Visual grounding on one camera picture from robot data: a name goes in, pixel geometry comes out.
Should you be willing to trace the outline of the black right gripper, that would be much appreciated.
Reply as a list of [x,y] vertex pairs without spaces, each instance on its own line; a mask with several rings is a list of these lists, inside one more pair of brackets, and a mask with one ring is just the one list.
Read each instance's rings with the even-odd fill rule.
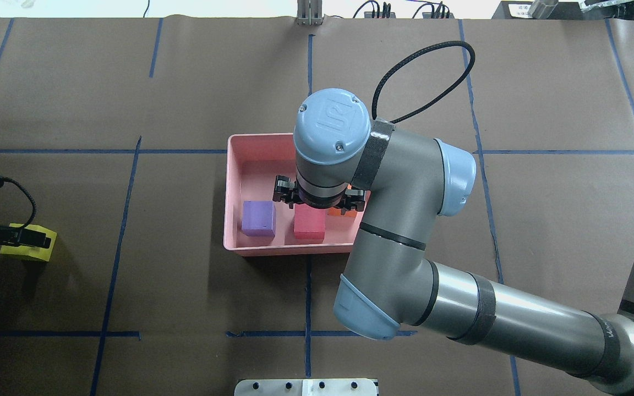
[[305,205],[317,208],[317,210],[327,210],[338,206],[342,213],[345,211],[355,210],[363,212],[367,205],[367,192],[365,190],[347,186],[336,195],[332,196],[315,196],[302,187],[297,187],[297,183],[284,175],[275,176],[274,190],[272,191],[272,201],[282,202],[288,205],[290,210],[299,203],[299,198]]

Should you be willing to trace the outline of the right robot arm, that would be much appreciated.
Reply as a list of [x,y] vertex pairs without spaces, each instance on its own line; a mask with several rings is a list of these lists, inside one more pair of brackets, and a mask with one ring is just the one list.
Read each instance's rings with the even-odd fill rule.
[[363,213],[333,306],[343,326],[372,340],[425,326],[634,395],[634,263],[617,313],[599,316],[428,260],[435,219],[464,208],[477,164],[370,117],[347,90],[307,97],[293,142],[296,180],[277,176],[274,201]]

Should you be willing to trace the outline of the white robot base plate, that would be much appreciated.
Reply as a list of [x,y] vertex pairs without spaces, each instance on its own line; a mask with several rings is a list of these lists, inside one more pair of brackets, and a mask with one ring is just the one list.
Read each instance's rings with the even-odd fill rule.
[[234,395],[380,395],[380,389],[371,378],[246,379]]

